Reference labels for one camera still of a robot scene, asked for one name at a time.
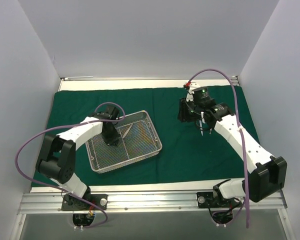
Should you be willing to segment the steel forceps clamp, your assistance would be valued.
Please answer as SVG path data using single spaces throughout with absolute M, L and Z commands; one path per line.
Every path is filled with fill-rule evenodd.
M 204 134 L 204 129 L 203 129 L 203 123 L 202 123 L 201 120 L 199 121 L 199 126 L 200 126 L 201 136 L 203 136 L 203 134 Z

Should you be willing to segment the steel tweezers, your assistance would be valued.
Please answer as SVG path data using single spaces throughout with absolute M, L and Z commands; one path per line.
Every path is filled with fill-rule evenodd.
M 131 130 L 132 126 L 133 126 L 133 124 L 130 124 L 130 125 L 129 125 L 129 127 L 128 127 L 128 128 L 126 129 L 126 131 L 123 133 L 122 139 L 124 139 L 124 138 L 127 136 L 127 134 L 129 133 L 129 131 Z

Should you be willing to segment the metal mesh instrument tray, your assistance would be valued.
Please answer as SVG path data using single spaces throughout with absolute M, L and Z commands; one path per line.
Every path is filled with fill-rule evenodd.
M 132 128 L 123 139 L 130 124 Z M 117 146 L 106 145 L 100 134 L 85 143 L 91 169 L 98 174 L 153 157 L 162 149 L 155 126 L 145 110 L 126 115 L 114 127 L 120 134 Z

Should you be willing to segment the green surgical drape cloth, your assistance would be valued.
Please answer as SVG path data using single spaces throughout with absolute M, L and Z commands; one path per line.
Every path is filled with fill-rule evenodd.
M 60 91 L 54 95 L 49 128 L 76 124 L 104 102 L 127 114 L 147 111 L 162 143 L 158 155 L 106 173 L 91 169 L 85 146 L 76 152 L 75 173 L 89 186 L 159 184 L 241 178 L 243 161 L 216 132 L 201 133 L 178 120 L 183 88 Z

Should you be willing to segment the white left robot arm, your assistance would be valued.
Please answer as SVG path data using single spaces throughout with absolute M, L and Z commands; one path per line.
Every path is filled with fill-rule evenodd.
M 42 143 L 35 169 L 73 194 L 73 204 L 80 210 L 90 206 L 89 187 L 75 174 L 76 151 L 94 136 L 101 135 L 107 146 L 116 146 L 120 134 L 114 121 L 119 120 L 120 110 L 107 105 L 105 111 L 94 112 L 80 126 L 57 135 L 47 134 Z

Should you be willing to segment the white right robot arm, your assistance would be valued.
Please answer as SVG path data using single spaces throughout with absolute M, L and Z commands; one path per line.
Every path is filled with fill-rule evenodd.
M 227 179 L 213 187 L 212 200 L 224 206 L 234 198 L 248 197 L 254 203 L 280 191 L 285 186 L 287 162 L 265 150 L 237 122 L 237 115 L 225 103 L 196 106 L 185 98 L 179 100 L 178 119 L 181 122 L 202 120 L 207 127 L 203 131 L 215 131 L 221 135 L 242 159 L 247 175 L 242 179 Z

